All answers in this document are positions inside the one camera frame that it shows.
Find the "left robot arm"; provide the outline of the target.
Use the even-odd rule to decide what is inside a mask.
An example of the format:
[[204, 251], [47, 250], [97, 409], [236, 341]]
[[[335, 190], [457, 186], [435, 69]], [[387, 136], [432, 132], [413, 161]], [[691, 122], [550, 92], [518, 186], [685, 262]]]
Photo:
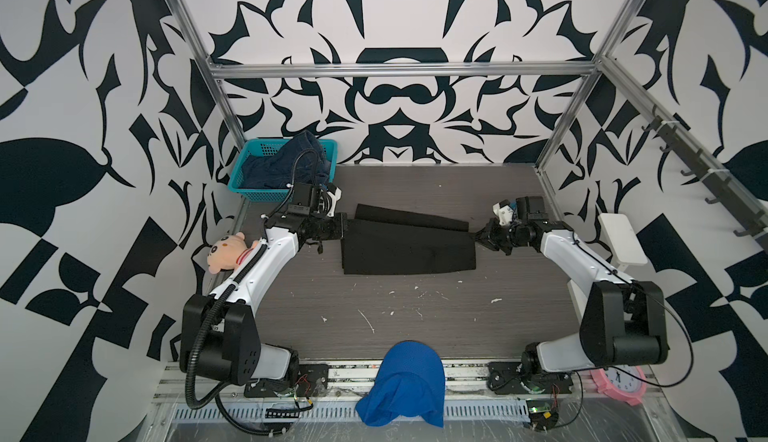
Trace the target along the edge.
[[304, 245], [340, 240], [346, 228], [343, 212], [267, 219], [264, 236], [235, 258], [230, 276], [209, 294], [191, 296], [184, 306], [179, 366], [186, 374], [185, 386], [193, 388], [199, 377], [224, 386], [286, 379], [295, 357], [286, 348], [261, 342], [256, 312], [278, 274]]

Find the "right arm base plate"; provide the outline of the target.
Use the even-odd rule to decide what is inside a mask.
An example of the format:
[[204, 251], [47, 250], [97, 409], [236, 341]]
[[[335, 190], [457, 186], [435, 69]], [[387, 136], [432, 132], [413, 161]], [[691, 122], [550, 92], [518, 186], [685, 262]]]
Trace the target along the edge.
[[487, 368], [486, 385], [496, 395], [571, 394], [574, 386], [565, 373], [523, 375], [518, 361], [493, 361]]

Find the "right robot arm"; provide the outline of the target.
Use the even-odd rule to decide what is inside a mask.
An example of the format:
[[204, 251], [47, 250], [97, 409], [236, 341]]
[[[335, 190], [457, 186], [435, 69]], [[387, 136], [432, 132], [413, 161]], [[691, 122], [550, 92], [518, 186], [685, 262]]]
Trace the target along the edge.
[[474, 239], [507, 255], [514, 248], [531, 247], [586, 295], [579, 330], [527, 345], [514, 375], [490, 375], [491, 390], [499, 392], [514, 382], [537, 394], [573, 372], [666, 361], [669, 347], [661, 289], [653, 282], [631, 280], [587, 247], [568, 225], [533, 220], [504, 227], [492, 219]]

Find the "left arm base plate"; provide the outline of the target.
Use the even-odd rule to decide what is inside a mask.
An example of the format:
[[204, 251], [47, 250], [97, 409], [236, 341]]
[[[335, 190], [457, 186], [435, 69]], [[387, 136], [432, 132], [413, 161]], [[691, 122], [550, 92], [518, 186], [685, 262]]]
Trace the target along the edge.
[[330, 366], [328, 364], [300, 363], [288, 369], [279, 380], [251, 380], [244, 389], [246, 398], [298, 398], [315, 397], [326, 391]]

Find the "black skirt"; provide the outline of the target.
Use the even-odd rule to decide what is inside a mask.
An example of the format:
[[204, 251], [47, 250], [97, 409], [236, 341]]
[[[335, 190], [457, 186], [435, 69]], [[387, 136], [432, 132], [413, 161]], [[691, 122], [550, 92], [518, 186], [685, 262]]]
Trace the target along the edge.
[[346, 275], [429, 275], [476, 268], [465, 221], [359, 204], [341, 240]]

